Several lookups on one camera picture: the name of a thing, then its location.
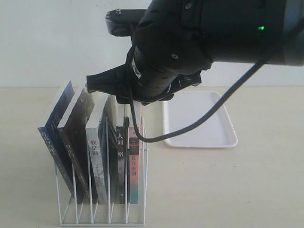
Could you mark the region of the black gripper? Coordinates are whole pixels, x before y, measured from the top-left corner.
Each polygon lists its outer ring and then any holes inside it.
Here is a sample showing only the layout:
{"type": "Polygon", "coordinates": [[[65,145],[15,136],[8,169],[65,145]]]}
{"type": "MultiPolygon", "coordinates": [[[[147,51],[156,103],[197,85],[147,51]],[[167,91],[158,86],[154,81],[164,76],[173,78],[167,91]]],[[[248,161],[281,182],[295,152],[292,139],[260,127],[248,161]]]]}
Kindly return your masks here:
{"type": "Polygon", "coordinates": [[[115,67],[96,75],[86,76],[89,93],[103,92],[116,95],[120,104],[129,104],[132,100],[149,105],[157,101],[168,101],[174,93],[189,86],[201,84],[201,72],[181,75],[157,67],[133,46],[120,72],[121,84],[117,87],[117,70],[115,67]]]}

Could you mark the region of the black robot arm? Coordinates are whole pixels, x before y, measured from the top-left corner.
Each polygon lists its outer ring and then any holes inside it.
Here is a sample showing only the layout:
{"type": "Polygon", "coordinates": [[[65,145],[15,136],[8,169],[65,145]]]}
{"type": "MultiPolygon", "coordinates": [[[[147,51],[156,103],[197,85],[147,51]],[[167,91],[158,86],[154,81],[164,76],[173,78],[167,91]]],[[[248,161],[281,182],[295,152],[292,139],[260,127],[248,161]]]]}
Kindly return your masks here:
{"type": "Polygon", "coordinates": [[[201,83],[215,62],[255,63],[304,22],[301,0],[153,0],[115,9],[108,32],[130,37],[123,65],[87,76],[87,89],[144,105],[201,83]]]}

